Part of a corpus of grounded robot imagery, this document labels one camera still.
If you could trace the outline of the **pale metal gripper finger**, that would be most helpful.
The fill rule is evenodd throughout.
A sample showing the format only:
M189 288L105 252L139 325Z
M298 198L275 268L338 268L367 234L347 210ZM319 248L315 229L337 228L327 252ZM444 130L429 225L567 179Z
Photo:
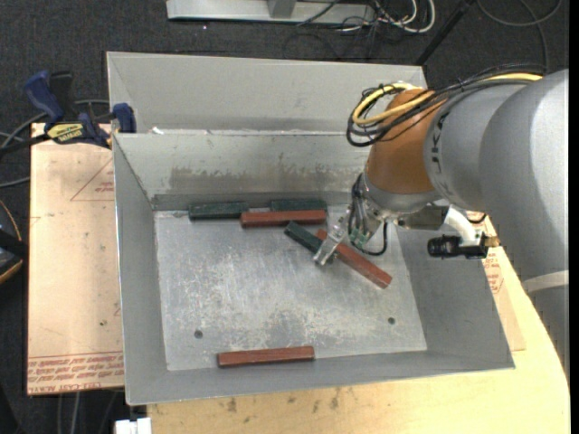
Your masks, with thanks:
M314 261L317 264L326 264L341 242L341 228L335 225L327 231L318 230L316 236L321 240L321 244L314 256Z
M325 240L326 244L325 262L329 262L332 259L338 244L346 237L348 220L349 220L349 210L346 210L344 214L341 215L336 220L332 228L328 231L327 238Z

